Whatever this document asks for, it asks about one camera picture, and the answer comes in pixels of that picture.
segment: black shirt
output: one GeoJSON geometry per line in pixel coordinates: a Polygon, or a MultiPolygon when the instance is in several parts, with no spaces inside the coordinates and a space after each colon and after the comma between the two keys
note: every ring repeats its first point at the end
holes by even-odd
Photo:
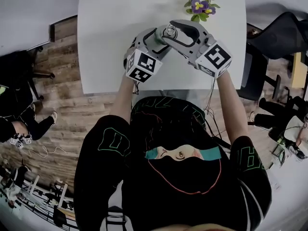
{"type": "Polygon", "coordinates": [[[206,223],[254,230],[271,203],[258,154],[248,137],[239,137],[229,160],[204,123],[197,106],[169,97],[140,100],[130,125],[102,117],[84,140],[76,170],[80,230],[99,230],[121,180],[123,212],[135,231],[206,223]],[[89,201],[91,194],[97,201],[89,201]],[[99,211],[89,212],[94,205],[99,211]]]}

